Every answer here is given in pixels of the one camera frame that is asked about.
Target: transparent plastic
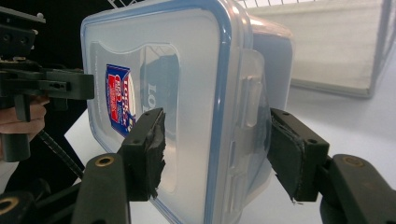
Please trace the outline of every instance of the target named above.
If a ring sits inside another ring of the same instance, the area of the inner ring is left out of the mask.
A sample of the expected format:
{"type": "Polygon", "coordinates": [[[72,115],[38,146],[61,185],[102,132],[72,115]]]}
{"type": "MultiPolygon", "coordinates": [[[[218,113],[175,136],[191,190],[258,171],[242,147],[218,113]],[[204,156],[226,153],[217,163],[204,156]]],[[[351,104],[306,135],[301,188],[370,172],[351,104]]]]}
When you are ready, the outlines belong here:
{"type": "Polygon", "coordinates": [[[81,44],[97,141],[117,151],[134,124],[125,118],[163,107],[166,165],[153,204],[172,223],[236,223],[271,171],[264,62],[245,11],[228,1],[133,4],[85,19],[81,44]]]}

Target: product label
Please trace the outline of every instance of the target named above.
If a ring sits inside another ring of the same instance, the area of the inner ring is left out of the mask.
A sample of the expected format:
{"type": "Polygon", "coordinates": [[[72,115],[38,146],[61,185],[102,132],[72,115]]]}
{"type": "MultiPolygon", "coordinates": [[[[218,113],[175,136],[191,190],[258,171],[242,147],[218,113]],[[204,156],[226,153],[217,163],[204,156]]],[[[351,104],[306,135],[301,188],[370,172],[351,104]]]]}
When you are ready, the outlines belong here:
{"type": "Polygon", "coordinates": [[[111,127],[126,136],[136,123],[131,69],[106,65],[106,101],[111,127]]]}

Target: white surface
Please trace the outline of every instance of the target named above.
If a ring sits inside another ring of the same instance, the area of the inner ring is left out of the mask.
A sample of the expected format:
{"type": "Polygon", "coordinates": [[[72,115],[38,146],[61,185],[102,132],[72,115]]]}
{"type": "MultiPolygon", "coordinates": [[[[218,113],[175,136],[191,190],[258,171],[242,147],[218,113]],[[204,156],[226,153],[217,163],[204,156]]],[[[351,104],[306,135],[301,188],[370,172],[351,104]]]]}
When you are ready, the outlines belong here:
{"type": "MultiPolygon", "coordinates": [[[[347,153],[369,161],[396,189],[396,50],[378,80],[372,99],[350,98],[291,88],[287,111],[331,144],[330,155],[347,153]]],[[[84,161],[101,151],[93,140],[85,113],[66,134],[84,161]]],[[[167,223],[150,203],[131,203],[132,223],[167,223]]],[[[293,204],[273,178],[268,189],[249,204],[240,223],[321,222],[318,203],[293,204]]]]}

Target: black cable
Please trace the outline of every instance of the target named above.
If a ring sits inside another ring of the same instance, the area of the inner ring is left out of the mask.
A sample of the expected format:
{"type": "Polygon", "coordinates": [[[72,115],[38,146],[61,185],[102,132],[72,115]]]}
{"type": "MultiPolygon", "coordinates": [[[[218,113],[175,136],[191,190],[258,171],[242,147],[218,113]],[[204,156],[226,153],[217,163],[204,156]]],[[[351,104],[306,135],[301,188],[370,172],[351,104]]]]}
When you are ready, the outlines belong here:
{"type": "Polygon", "coordinates": [[[77,166],[77,164],[64,152],[61,146],[55,142],[44,130],[41,130],[37,136],[66,164],[66,166],[73,171],[73,173],[82,179],[82,170],[77,166]]]}

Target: screw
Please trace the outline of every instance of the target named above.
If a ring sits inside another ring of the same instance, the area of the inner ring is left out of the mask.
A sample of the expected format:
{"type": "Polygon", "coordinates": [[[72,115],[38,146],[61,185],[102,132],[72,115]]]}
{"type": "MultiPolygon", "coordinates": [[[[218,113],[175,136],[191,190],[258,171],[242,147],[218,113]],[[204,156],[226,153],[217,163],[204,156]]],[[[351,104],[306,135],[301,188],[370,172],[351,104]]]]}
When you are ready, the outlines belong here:
{"type": "Polygon", "coordinates": [[[356,166],[356,167],[362,167],[364,166],[363,161],[361,161],[358,158],[355,157],[350,157],[350,156],[346,156],[343,158],[344,162],[351,165],[351,166],[356,166]]]}

